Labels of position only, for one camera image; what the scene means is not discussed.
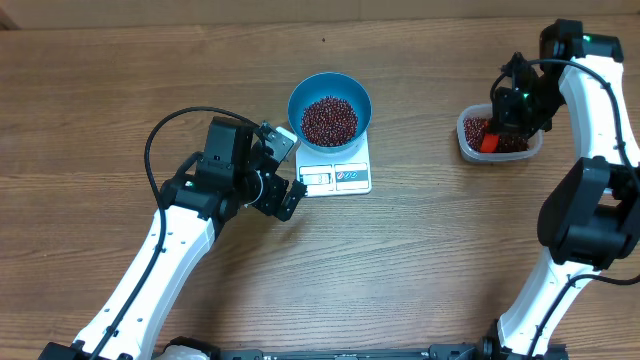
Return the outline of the red scoop blue handle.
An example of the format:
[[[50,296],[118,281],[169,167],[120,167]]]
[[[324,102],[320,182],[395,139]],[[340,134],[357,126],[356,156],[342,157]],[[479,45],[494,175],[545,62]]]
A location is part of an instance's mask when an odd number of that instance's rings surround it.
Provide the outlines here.
[[[500,142],[500,136],[489,132],[490,121],[486,120],[479,151],[481,153],[495,153]]]

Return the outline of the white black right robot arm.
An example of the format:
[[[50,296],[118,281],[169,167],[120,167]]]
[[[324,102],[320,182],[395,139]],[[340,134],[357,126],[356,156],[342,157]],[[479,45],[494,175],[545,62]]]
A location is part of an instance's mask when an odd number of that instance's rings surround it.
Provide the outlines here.
[[[558,19],[539,37],[539,56],[515,53],[490,90],[490,135],[532,137],[568,109],[576,162],[544,201],[537,220],[543,249],[513,305],[479,344],[478,359],[565,359],[550,337],[580,291],[597,281],[629,286],[639,279],[603,276],[639,241],[639,147],[622,91],[618,38],[584,32]]]

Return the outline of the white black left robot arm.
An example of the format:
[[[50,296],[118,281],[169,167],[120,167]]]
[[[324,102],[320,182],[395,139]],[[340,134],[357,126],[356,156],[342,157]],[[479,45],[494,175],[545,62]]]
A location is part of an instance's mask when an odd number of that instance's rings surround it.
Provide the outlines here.
[[[69,345],[50,342],[43,359],[152,359],[165,320],[186,280],[243,206],[280,221],[305,195],[278,167],[299,144],[282,128],[237,116],[212,119],[203,150],[163,185],[147,237],[101,311]]]

